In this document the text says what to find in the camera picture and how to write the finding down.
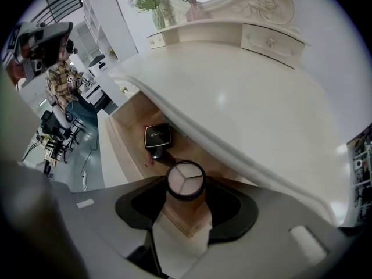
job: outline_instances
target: round makeup compact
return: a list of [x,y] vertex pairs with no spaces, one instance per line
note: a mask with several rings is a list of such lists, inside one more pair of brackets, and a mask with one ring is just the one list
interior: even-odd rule
[[205,188],[206,176],[203,168],[189,160],[172,165],[168,169],[166,178],[168,192],[182,201],[194,200]]

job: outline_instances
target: drawer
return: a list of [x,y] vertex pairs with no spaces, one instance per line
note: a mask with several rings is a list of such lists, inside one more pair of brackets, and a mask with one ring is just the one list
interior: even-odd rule
[[117,106],[120,107],[127,102],[126,95],[120,92],[120,87],[118,88],[117,84],[106,73],[100,74],[95,81]]
[[[117,162],[128,182],[165,175],[168,167],[149,160],[144,146],[144,126],[164,123],[163,113],[142,92],[134,95],[107,119],[109,141]],[[171,129],[173,146],[167,151],[177,160],[192,160],[201,165],[207,175],[234,179],[236,171],[207,153],[190,137]],[[187,237],[193,236],[212,221],[208,206],[202,197],[191,202],[180,202],[167,194],[163,214]]]
[[152,49],[165,47],[165,39],[163,33],[157,33],[147,38]]
[[295,68],[305,44],[269,28],[244,24],[241,47]]
[[109,72],[110,81],[113,81],[119,88],[121,94],[125,95],[126,98],[131,98],[133,95],[138,93],[140,89],[138,89],[135,85],[133,85],[123,73],[117,72]]

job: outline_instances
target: open drawer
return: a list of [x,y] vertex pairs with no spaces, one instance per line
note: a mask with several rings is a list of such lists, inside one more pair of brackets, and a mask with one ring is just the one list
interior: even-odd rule
[[[142,92],[134,95],[107,119],[110,143],[123,174],[129,182],[165,175],[168,167],[150,164],[144,146],[146,126],[164,123],[159,108]],[[203,167],[207,176],[235,179],[237,173],[222,164],[189,137],[171,129],[173,147],[167,151],[179,160],[192,160]],[[212,220],[205,194],[191,202],[180,202],[167,193],[163,213],[186,236],[191,237]]]
[[[110,142],[121,169],[129,182],[152,176],[165,175],[168,167],[154,162],[150,164],[144,145],[146,126],[164,123],[158,107],[142,92],[134,95],[115,110],[107,120]],[[235,179],[237,173],[207,153],[189,137],[183,137],[171,129],[173,147],[167,151],[176,160],[191,160],[203,167],[208,176]]]

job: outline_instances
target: floor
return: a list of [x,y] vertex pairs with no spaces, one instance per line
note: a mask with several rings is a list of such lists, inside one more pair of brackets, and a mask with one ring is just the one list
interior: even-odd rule
[[91,152],[84,167],[84,170],[87,172],[87,191],[104,188],[98,132],[87,126],[87,133],[80,132],[77,136],[77,141],[79,145],[75,144],[73,151],[66,154],[67,164],[59,162],[53,168],[52,179],[66,183],[71,192],[82,192],[82,168],[92,147],[93,149],[97,148],[97,150]]

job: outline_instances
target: railing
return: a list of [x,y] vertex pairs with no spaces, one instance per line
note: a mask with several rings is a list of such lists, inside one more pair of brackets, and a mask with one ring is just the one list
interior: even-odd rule
[[[32,20],[32,23],[44,22],[46,25],[57,23],[64,17],[71,14],[75,10],[83,7],[81,0],[56,0],[50,3],[40,13],[38,13]],[[2,59],[3,65],[6,66],[12,57],[11,53],[6,53]]]

